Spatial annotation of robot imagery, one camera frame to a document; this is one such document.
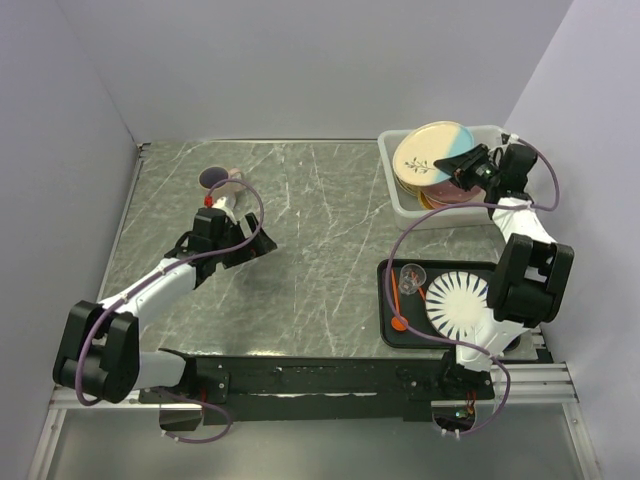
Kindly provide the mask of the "pink scalloped plate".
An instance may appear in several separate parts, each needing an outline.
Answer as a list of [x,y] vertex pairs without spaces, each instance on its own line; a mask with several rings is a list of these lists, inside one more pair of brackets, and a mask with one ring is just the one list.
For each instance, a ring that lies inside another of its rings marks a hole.
[[471,202],[482,198],[484,190],[480,187],[464,190],[455,186],[450,180],[446,180],[434,185],[422,187],[421,193],[430,205],[442,207],[445,205]]

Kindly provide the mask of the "light blue plate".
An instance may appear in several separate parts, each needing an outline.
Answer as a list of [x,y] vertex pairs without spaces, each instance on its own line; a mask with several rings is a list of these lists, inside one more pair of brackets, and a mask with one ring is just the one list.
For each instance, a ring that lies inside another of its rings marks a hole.
[[444,182],[450,176],[435,167],[438,160],[454,157],[471,150],[475,145],[471,131],[452,121],[438,121],[409,133],[393,155],[396,177],[416,187]]

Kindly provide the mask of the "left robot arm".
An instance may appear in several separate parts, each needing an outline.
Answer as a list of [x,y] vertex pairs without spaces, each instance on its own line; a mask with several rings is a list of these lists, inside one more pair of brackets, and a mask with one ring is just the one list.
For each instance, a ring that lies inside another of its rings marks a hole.
[[258,217],[242,222],[224,208],[203,207],[159,264],[124,291],[70,310],[52,377],[80,391],[89,405],[119,403],[131,391],[163,387],[184,402],[198,390],[195,363],[174,351],[144,352],[140,337],[177,299],[197,289],[217,267],[229,269],[276,250]]

